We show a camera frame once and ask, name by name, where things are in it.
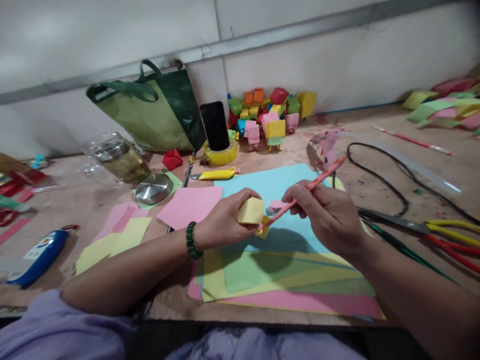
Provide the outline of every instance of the smartphone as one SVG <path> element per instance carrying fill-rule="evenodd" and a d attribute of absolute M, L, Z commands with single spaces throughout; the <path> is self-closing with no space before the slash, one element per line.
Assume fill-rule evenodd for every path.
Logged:
<path fill-rule="evenodd" d="M 212 151 L 222 151 L 230 146 L 224 104 L 221 101 L 200 105 L 201 121 L 205 129 L 208 146 Z"/>

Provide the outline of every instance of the hand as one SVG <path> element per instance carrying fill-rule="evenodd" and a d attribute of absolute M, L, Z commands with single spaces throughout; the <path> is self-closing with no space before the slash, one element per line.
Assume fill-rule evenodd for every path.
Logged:
<path fill-rule="evenodd" d="M 372 238 L 363 231 L 352 198 L 345 191 L 321 184 L 310 192 L 305 188 L 310 182 L 299 181 L 286 191 L 281 200 L 296 201 L 290 213 L 302 219 L 308 216 L 317 239 L 347 261 L 375 254 Z"/>
<path fill-rule="evenodd" d="M 255 234 L 258 225 L 240 225 L 237 213 L 249 198 L 261 199 L 249 188 L 221 199 L 207 217 L 193 228 L 194 244 L 198 251 L 225 247 Z"/>

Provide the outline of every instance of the left hand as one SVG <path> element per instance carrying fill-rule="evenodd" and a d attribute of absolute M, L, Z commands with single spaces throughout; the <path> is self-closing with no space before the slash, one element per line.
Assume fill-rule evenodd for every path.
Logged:
<path fill-rule="evenodd" d="M 250 188 L 221 199 L 207 217 L 193 229 L 194 245 L 198 251 L 225 247 L 249 238 L 255 234 L 258 225 L 240 225 L 237 213 L 249 198 L 261 199 Z"/>

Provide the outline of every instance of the black cable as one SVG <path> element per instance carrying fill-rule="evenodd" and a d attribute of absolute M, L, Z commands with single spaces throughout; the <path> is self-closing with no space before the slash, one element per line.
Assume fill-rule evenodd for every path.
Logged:
<path fill-rule="evenodd" d="M 407 201 L 407 199 L 405 198 L 405 196 L 403 196 L 403 194 L 398 191 L 391 183 L 389 183 L 387 180 L 385 180 L 383 177 L 381 177 L 380 175 L 378 175 L 376 172 L 370 170 L 369 168 L 363 166 L 363 165 L 360 165 L 358 162 L 356 162 L 355 160 L 352 159 L 352 154 L 350 152 L 350 147 L 352 145 L 358 145 L 358 146 L 363 146 L 363 147 L 366 147 L 366 148 L 370 148 L 370 149 L 374 149 L 374 150 L 377 150 L 379 152 L 381 152 L 382 154 L 385 154 L 387 156 L 389 156 L 397 165 L 400 166 L 400 168 L 402 168 L 404 171 L 405 171 L 405 174 L 414 182 L 416 183 L 417 185 L 421 186 L 422 188 L 424 188 L 425 190 L 427 190 L 429 193 L 431 193 L 432 195 L 435 195 L 437 198 L 441 199 L 442 201 L 444 201 L 448 206 L 450 206 L 452 209 L 454 209 L 457 213 L 459 213 L 460 215 L 462 215 L 464 218 L 467 218 L 468 220 L 470 220 L 472 223 L 476 224 L 476 225 L 480 225 L 480 220 L 476 219 L 475 217 L 473 217 L 472 215 L 470 215 L 468 212 L 466 212 L 465 210 L 461 209 L 457 204 L 455 204 L 453 201 L 451 201 L 449 198 L 447 198 L 446 196 L 443 196 L 441 193 L 439 193 L 438 191 L 435 191 L 433 190 L 431 187 L 425 185 L 423 182 L 421 182 L 416 176 L 415 174 L 412 172 L 412 170 L 410 170 L 410 168 L 405 165 L 402 161 L 400 161 L 399 159 L 397 159 L 395 156 L 391 155 L 390 153 L 376 147 L 376 146 L 373 146 L 373 145 L 370 145 L 370 144 L 366 144 L 366 143 L 362 143 L 362 142 L 352 142 L 351 144 L 348 145 L 348 147 L 346 148 L 346 155 L 348 156 L 348 160 L 350 160 L 350 162 L 356 166 L 358 166 L 360 169 L 362 170 L 365 170 L 366 172 L 368 172 L 369 174 L 373 175 L 374 177 L 376 177 L 378 180 L 380 180 L 382 183 L 384 183 L 385 185 L 387 185 L 390 190 L 392 190 L 397 196 L 398 198 L 401 200 L 402 204 L 403 204 L 403 210 L 401 212 L 399 212 L 397 215 L 397 217 L 401 217 L 403 216 L 408 210 L 409 210 L 409 202 Z"/>

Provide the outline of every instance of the wooden table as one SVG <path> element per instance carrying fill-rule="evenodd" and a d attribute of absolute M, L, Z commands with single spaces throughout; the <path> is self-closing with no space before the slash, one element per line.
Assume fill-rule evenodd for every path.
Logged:
<path fill-rule="evenodd" d="M 328 116 L 312 116 L 307 121 L 301 121 L 297 132 L 285 138 L 283 151 L 269 153 L 265 145 L 258 152 L 249 152 L 248 145 L 242 143 L 238 156 L 232 163 L 223 166 L 228 169 L 236 166 L 243 174 L 289 166 L 298 163 L 307 163 L 312 169 L 318 170 L 317 155 L 308 149 L 308 141 L 320 131 L 332 126 L 341 126 L 347 131 L 364 134 L 403 155 L 416 160 L 420 164 L 452 182 L 463 193 L 450 196 L 460 207 L 480 217 L 480 171 L 476 166 L 475 154 L 478 153 L 478 140 L 470 137 L 470 133 L 461 130 L 447 130 L 442 128 L 415 129 L 414 125 L 406 121 L 408 111 L 397 105 L 379 108 L 346 111 Z M 438 152 L 417 146 L 404 140 L 395 138 L 375 130 L 371 125 L 398 131 L 415 139 L 431 142 L 445 147 L 457 154 L 455 157 L 446 156 Z M 354 139 L 342 137 L 336 145 L 340 154 Z M 437 198 L 426 191 L 417 195 L 414 190 L 418 185 L 410 181 L 399 168 L 385 155 L 376 151 L 360 147 L 352 148 L 352 155 L 360 163 L 378 172 L 395 187 L 397 187 L 410 201 L 410 210 L 404 216 L 412 221 L 434 219 L 436 214 L 448 219 L 462 218 L 449 207 L 443 205 Z M 162 156 L 149 156 L 149 163 L 153 169 L 161 169 Z M 175 169 L 174 174 L 183 180 L 187 169 L 188 156 L 184 157 L 183 166 Z M 26 306 L 38 294 L 56 288 L 72 277 L 75 261 L 83 248 L 102 229 L 108 214 L 116 204 L 131 201 L 132 192 L 126 185 L 121 187 L 107 187 L 84 179 L 81 172 L 87 163 L 84 156 L 72 156 L 54 161 L 54 164 L 45 170 L 46 173 L 60 177 L 60 183 L 67 185 L 65 189 L 43 192 L 35 195 L 29 204 L 39 210 L 32 221 L 22 228 L 14 237 L 0 247 L 0 255 L 23 256 L 42 236 L 51 230 L 69 224 L 79 224 L 81 229 L 77 236 L 71 238 L 55 263 L 36 283 L 27 290 L 18 290 L 15 286 L 0 285 L 0 306 Z M 196 161 L 192 174 L 209 170 L 200 166 Z M 346 162 L 338 171 L 339 179 L 344 183 L 347 191 L 358 206 L 375 209 L 388 214 L 396 214 L 402 209 L 400 200 L 387 187 L 357 168 Z M 211 181 L 190 180 L 190 187 L 212 186 Z M 151 222 L 143 241 L 154 239 L 167 230 L 165 224 L 156 219 L 157 213 L 165 205 L 162 201 L 154 207 L 149 216 Z M 419 255 L 433 265 L 450 275 L 463 287 L 480 295 L 479 278 L 456 263 L 439 256 L 435 250 L 419 242 L 416 237 L 408 236 L 395 230 L 391 232 L 404 241 Z M 157 295 L 152 301 L 149 319 L 192 320 L 192 321 L 220 321 L 231 323 L 272 323 L 298 325 L 325 325 L 325 326 L 367 326 L 368 323 L 351 318 L 333 315 L 312 314 L 296 311 L 273 310 L 247 306 L 236 306 L 218 303 L 201 303 L 198 300 L 187 298 L 187 285 L 191 274 L 191 263 L 186 262 L 175 273 L 165 279 L 157 289 Z M 388 318 L 387 321 L 375 321 L 373 326 L 398 326 L 399 323 L 385 306 L 382 306 Z"/>

